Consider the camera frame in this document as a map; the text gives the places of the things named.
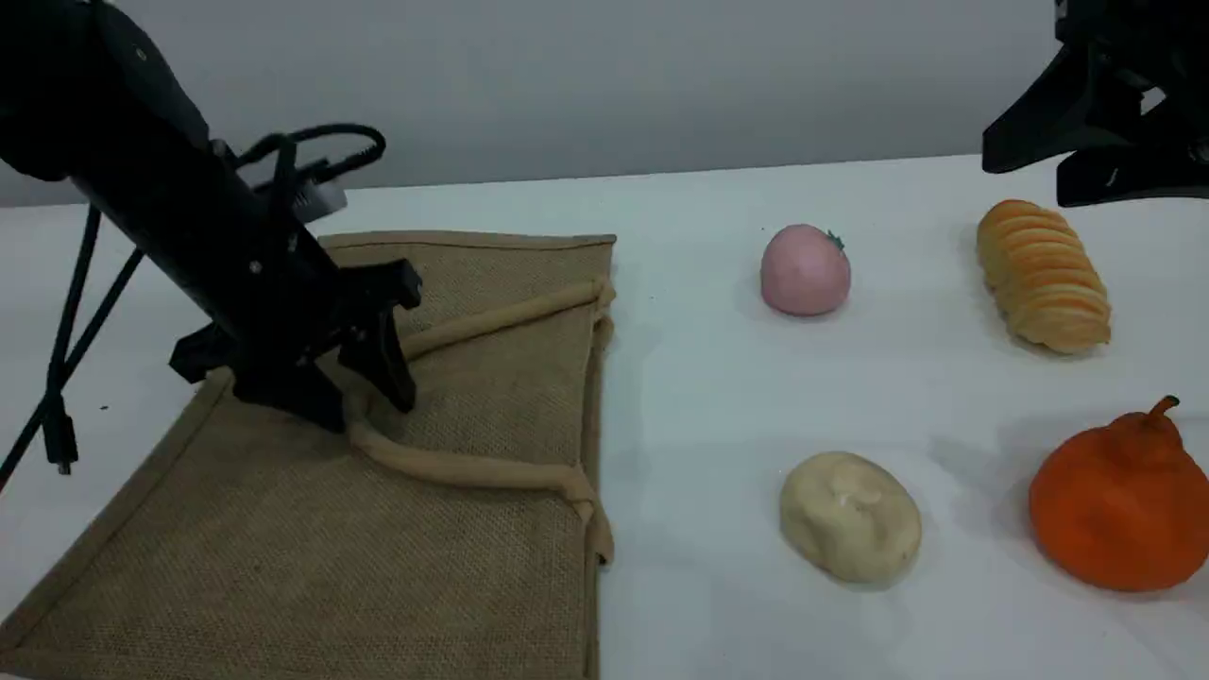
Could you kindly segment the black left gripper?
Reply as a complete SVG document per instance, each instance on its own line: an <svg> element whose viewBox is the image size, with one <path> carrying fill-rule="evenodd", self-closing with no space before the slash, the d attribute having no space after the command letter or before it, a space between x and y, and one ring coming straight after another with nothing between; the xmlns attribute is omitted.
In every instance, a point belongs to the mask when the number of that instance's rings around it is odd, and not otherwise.
<svg viewBox="0 0 1209 680"><path fill-rule="evenodd" d="M316 365L337 348L398 413L415 408L394 319L420 305L409 260L341 266L297 220L225 212L169 224L168 273L209 318L172 351L186 382L229 367L238 400L345 434L345 394Z"/></svg>

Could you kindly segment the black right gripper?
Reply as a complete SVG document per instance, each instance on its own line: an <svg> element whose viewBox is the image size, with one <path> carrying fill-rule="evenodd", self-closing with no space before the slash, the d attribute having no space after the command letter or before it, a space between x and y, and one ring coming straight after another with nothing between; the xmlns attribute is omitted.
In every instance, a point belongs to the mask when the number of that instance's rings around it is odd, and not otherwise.
<svg viewBox="0 0 1209 680"><path fill-rule="evenodd" d="M1207 198L1207 1L1055 1L1062 48L980 134L980 168L1006 174L1068 154L1062 207ZM1143 146L1143 93L1194 143Z"/></svg>

